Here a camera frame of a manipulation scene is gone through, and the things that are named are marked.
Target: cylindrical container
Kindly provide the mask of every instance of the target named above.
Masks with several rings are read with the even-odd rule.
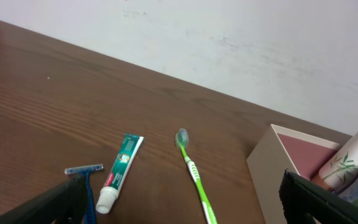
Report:
[[[313,183],[328,190],[346,185],[358,172],[358,132],[313,177]]]
[[[107,214],[110,212],[142,141],[142,136],[124,135],[124,141],[121,144],[116,161],[112,165],[111,172],[100,191],[99,200],[96,204],[96,211],[99,213]]]

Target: white bottle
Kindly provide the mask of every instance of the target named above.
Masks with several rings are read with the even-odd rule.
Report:
[[[313,183],[336,190],[353,179],[358,171],[358,132],[313,177]]]

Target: bottle cap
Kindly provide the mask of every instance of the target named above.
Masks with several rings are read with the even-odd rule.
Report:
[[[102,214],[107,214],[113,203],[116,201],[118,192],[112,187],[103,187],[100,191],[98,203],[96,204],[96,211]]]

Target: white box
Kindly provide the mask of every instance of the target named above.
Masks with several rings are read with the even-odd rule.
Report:
[[[247,159],[266,224],[287,223],[278,195],[285,169],[311,179],[341,146],[272,124]]]

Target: white wall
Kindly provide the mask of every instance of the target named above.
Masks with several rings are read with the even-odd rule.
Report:
[[[358,129],[358,0],[0,0],[0,20]]]

